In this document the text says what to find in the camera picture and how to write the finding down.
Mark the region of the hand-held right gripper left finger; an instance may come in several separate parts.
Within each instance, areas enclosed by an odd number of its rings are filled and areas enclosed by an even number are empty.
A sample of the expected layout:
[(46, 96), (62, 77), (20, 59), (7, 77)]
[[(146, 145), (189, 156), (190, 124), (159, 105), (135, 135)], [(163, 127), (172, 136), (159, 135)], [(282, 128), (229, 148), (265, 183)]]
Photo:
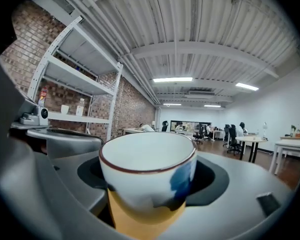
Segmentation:
[(0, 230), (21, 236), (12, 221), (40, 240), (128, 240), (95, 217), (66, 188), (49, 158), (9, 136), (25, 97), (0, 63)]

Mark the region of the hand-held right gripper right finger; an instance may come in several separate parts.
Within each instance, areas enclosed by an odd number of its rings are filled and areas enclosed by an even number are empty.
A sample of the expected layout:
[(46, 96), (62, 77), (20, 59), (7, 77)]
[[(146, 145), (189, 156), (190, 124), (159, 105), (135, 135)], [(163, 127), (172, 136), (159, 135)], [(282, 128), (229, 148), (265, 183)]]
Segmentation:
[[(209, 161), (228, 173), (228, 187), (209, 205), (186, 207), (159, 240), (256, 240), (291, 200), (293, 191), (259, 165), (202, 151), (197, 154), (199, 161)], [(265, 216), (257, 197), (268, 193), (280, 207)]]

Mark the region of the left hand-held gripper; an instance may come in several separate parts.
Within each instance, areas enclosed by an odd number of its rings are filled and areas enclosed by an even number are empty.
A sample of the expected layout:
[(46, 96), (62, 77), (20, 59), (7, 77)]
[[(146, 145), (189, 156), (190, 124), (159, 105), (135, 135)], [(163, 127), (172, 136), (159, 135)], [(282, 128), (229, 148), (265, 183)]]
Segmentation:
[(27, 125), (13, 122), (10, 134), (27, 134), (28, 137), (44, 140), (46, 154), (51, 159), (71, 157), (98, 151), (103, 140), (95, 135), (52, 125)]

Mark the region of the clear plastic bottle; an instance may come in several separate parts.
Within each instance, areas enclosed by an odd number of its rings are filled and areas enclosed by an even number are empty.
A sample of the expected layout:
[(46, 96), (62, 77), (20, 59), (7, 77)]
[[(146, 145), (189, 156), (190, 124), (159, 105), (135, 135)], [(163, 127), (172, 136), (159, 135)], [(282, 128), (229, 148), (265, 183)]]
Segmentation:
[(75, 115), (81, 117), (83, 115), (84, 108), (85, 108), (85, 99), (80, 98), (76, 107)]

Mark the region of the red snack can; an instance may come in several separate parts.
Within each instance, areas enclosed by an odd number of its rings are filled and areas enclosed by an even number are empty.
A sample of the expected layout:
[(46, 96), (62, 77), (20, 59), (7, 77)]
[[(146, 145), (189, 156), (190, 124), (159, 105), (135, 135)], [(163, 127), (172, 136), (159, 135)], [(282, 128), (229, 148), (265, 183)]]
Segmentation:
[(48, 91), (48, 89), (47, 89), (46, 86), (43, 86), (41, 88), (40, 95), (39, 95), (39, 100), (38, 100), (38, 105), (41, 106), (41, 107), (45, 106), (47, 91)]

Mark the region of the white rectangular desk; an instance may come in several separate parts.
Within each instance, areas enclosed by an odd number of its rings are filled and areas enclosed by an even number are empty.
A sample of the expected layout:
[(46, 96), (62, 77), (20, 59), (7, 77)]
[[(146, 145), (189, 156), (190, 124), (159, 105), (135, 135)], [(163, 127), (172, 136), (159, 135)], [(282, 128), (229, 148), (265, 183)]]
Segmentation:
[(279, 172), (281, 160), (283, 158), (283, 153), (286, 152), (296, 152), (300, 153), (300, 140), (296, 139), (282, 139), (274, 144), (274, 152), (269, 168), (269, 172), (272, 173), (274, 166), (276, 165), (274, 174), (277, 175)]
[(193, 135), (194, 135), (194, 132), (193, 131), (187, 131), (187, 130), (175, 130), (174, 131), (176, 134), (180, 134), (180, 135), (183, 135), (183, 136), (186, 136), (187, 138), (189, 139), (193, 139)]
[(144, 130), (143, 129), (139, 129), (139, 128), (124, 128), (122, 130), (122, 135), (128, 135), (128, 134), (135, 134), (135, 133), (143, 133)]
[(222, 139), (223, 141), (225, 140), (225, 131), (224, 130), (213, 130), (212, 131), (212, 138), (213, 141), (215, 139)]

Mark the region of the round white table black legs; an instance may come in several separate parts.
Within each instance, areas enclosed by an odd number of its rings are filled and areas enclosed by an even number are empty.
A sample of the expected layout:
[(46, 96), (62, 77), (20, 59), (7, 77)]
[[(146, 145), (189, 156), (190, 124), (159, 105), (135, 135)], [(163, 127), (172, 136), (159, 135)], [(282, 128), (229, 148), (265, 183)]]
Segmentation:
[(249, 163), (255, 163), (256, 157), (257, 157), (257, 152), (258, 152), (258, 147), (259, 143), (266, 143), (268, 142), (268, 139), (265, 137), (259, 137), (256, 135), (246, 135), (246, 136), (239, 136), (235, 138), (237, 141), (241, 142), (242, 147), (240, 151), (240, 160), (243, 159), (243, 155), (245, 153), (245, 148), (246, 148), (246, 143), (252, 143), (251, 149), (250, 149), (250, 155), (248, 162)]

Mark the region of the white metal shelving unit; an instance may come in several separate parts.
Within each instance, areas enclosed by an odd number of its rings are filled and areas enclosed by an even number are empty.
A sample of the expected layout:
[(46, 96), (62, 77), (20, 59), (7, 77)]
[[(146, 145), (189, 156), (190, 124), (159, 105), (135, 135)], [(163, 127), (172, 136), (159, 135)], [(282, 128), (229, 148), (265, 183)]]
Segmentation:
[[(111, 139), (112, 123), (123, 64), (109, 55), (82, 26), (83, 18), (74, 19), (50, 44), (30, 82), (27, 95), (34, 99), (42, 79), (90, 98), (86, 116), (50, 112), (50, 120), (104, 124), (106, 140)], [(97, 96), (110, 95), (107, 119), (92, 117)]]

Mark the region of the black framed window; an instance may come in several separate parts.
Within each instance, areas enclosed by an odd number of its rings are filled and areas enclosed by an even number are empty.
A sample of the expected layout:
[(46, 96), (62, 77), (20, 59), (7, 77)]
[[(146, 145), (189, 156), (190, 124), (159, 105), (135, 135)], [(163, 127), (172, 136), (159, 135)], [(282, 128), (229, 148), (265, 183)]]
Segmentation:
[(201, 123), (202, 125), (205, 125), (205, 126), (207, 126), (207, 125), (212, 126), (211, 122), (171, 120), (170, 121), (170, 128), (169, 128), (170, 132), (174, 132), (175, 131), (175, 127), (176, 127), (176, 123), (177, 122), (183, 122), (183, 125), (185, 126), (185, 131), (191, 131), (191, 132), (194, 132), (196, 126), (199, 123)]

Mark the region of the round wooden table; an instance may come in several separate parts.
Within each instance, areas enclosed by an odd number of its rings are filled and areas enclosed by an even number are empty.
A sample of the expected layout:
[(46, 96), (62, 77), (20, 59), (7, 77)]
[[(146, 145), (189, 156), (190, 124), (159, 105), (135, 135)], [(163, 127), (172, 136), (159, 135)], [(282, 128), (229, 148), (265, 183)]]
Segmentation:
[(114, 228), (121, 234), (138, 240), (154, 240), (166, 231), (185, 211), (183, 203), (177, 210), (160, 207), (160, 214), (147, 219), (130, 214), (120, 206), (120, 198), (114, 191), (107, 191), (109, 212)]

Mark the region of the ceiling air conditioner unit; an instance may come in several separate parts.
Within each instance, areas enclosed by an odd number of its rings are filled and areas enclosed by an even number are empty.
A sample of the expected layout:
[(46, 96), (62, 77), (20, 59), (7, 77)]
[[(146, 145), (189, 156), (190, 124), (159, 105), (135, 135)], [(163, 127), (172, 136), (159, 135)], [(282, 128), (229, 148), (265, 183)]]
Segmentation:
[(189, 90), (187, 95), (190, 95), (190, 96), (214, 96), (215, 93), (212, 91)]

